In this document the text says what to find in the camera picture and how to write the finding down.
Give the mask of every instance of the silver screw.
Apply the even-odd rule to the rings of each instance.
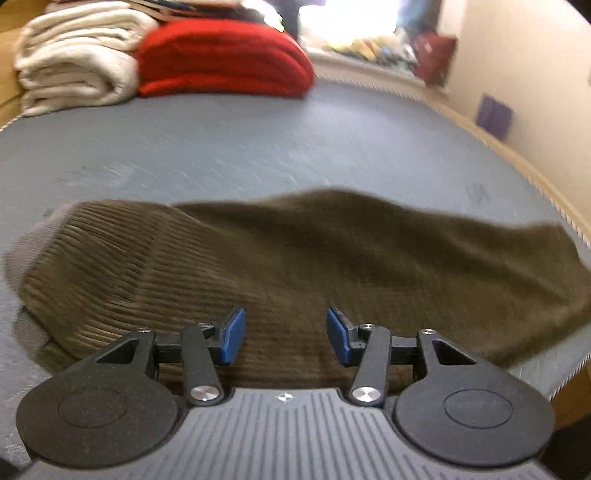
[[[199,401],[212,401],[220,396],[220,391],[211,385],[199,385],[191,389],[191,396]]]
[[[359,387],[351,392],[353,398],[363,403],[370,403],[376,401],[382,394],[374,387]]]

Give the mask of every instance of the purple object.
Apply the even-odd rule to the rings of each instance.
[[[513,110],[490,95],[483,95],[476,124],[499,140],[504,140],[511,126]]]

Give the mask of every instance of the folded red towel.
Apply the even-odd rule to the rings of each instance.
[[[236,20],[174,22],[148,34],[137,53],[142,96],[184,92],[301,96],[314,82],[288,34]]]

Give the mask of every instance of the folded white towel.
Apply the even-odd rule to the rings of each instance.
[[[156,20],[118,1],[80,5],[45,14],[22,28],[16,45],[14,66],[21,70],[27,57],[55,43],[64,46],[94,44],[132,51],[148,32],[156,28]]]
[[[41,115],[77,106],[113,105],[135,95],[135,59],[100,45],[48,45],[23,59],[18,80],[28,89],[22,114]]]

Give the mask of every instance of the gray table surface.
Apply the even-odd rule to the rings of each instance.
[[[478,139],[406,98],[319,82],[306,100],[134,99],[19,119],[0,132],[0,250],[76,199],[173,203],[349,187],[402,205],[507,225],[558,222],[539,191]],[[48,377],[12,337],[19,301],[0,283],[0,455],[28,462],[14,426]],[[591,350],[591,325],[511,369],[550,396]]]

